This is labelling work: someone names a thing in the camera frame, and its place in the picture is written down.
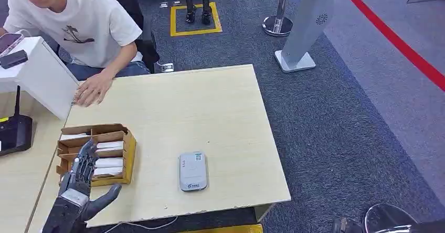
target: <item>white cable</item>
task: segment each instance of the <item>white cable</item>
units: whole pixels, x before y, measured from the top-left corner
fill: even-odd
[[[144,228],[144,229],[148,229],[148,230],[160,229],[160,228],[164,228],[164,227],[166,227],[166,226],[168,226],[168,225],[170,225],[170,224],[176,222],[176,220],[178,220],[178,217],[175,217],[175,219],[174,219],[173,221],[171,221],[170,223],[168,223],[168,224],[164,224],[164,225],[161,225],[161,226],[158,226],[158,227],[155,227],[155,228],[149,228],[149,227],[145,227],[145,226],[142,226],[142,225],[139,225],[139,224],[133,224],[133,223],[129,223],[129,222],[127,222],[127,221],[122,221],[122,222],[120,222],[120,223],[114,225],[114,227],[112,227],[111,229],[105,231],[104,233],[111,232],[111,231],[114,230],[117,226],[119,226],[119,225],[121,225],[121,224],[129,224],[129,225],[138,226],[138,227],[141,227],[141,228]]]
[[[31,33],[28,30],[26,30],[26,29],[21,29],[21,30],[17,31],[16,34],[22,34],[25,37],[31,37],[32,36]]]

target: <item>panel base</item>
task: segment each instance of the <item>panel base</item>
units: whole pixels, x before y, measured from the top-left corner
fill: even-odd
[[[309,53],[306,52],[299,62],[295,64],[287,64],[286,61],[281,57],[281,51],[282,50],[275,51],[275,58],[280,64],[281,70],[284,73],[315,68],[314,60],[312,60]]]

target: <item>jeans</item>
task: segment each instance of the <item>jeans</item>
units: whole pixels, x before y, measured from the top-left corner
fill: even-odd
[[[87,78],[100,73],[103,68],[94,68],[75,63],[68,63],[67,68],[79,81],[85,81]],[[143,61],[133,61],[123,68],[116,77],[131,77],[139,75],[148,75],[150,71],[147,69]]]

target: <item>robotic thumb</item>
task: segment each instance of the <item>robotic thumb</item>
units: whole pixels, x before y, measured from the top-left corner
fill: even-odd
[[[110,190],[106,194],[102,195],[96,200],[90,201],[85,211],[82,213],[82,216],[80,218],[81,221],[88,221],[89,219],[97,215],[97,213],[99,213],[105,207],[107,207],[110,203],[116,200],[121,189],[122,185],[116,183],[110,188]]]

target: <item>robot legs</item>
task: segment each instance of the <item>robot legs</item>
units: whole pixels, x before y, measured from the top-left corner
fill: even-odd
[[[186,2],[187,2],[187,16],[185,18],[185,21],[188,23],[193,23],[195,22],[196,6],[193,5],[193,0],[186,0]],[[210,25],[211,23],[210,0],[203,0],[202,22],[205,25]]]

